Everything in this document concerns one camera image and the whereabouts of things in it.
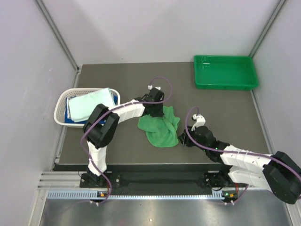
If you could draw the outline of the green towel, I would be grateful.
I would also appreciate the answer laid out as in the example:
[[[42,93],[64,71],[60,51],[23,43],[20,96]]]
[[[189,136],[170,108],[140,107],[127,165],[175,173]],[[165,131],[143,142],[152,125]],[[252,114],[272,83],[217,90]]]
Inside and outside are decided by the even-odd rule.
[[[138,128],[145,131],[148,141],[154,147],[174,147],[179,144],[177,129],[181,119],[174,115],[172,106],[163,106],[163,113],[163,117],[141,117]]]

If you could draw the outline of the white blue patterned towel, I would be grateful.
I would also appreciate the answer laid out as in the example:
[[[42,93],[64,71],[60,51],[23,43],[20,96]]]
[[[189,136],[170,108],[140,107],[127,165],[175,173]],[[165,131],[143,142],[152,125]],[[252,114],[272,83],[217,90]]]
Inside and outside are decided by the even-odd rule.
[[[73,98],[75,98],[76,96],[71,96],[71,97],[67,97],[66,98],[66,115],[67,115],[67,118],[71,120],[71,111],[70,111],[70,104],[69,104],[69,101]]]

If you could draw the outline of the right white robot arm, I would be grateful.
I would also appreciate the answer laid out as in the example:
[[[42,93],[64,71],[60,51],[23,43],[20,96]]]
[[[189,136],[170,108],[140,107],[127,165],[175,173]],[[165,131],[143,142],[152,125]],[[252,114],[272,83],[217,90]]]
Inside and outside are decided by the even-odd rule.
[[[184,146],[200,148],[211,161],[222,164],[218,178],[224,186],[259,187],[288,204],[301,197],[301,169],[284,152],[271,155],[239,149],[217,140],[206,126],[188,126],[178,140]]]

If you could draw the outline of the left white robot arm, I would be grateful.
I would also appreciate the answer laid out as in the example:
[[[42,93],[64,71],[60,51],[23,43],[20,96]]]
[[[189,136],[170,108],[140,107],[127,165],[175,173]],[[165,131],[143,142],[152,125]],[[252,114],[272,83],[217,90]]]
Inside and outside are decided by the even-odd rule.
[[[149,115],[163,117],[164,93],[159,87],[150,87],[149,94],[135,98],[127,103],[109,108],[98,104],[86,121],[80,141],[87,141],[89,164],[87,172],[82,175],[82,187],[101,187],[108,178],[106,149],[112,141],[118,124],[132,118]]]

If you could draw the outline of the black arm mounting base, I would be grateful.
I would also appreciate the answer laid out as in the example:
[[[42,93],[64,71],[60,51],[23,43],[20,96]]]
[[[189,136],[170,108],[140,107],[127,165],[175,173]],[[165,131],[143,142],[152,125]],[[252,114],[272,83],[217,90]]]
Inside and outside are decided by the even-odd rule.
[[[101,187],[82,187],[82,179],[79,186],[95,189],[111,187],[112,195],[210,194],[237,187],[226,177],[226,170],[228,167],[219,163],[109,164],[104,173],[108,181]]]

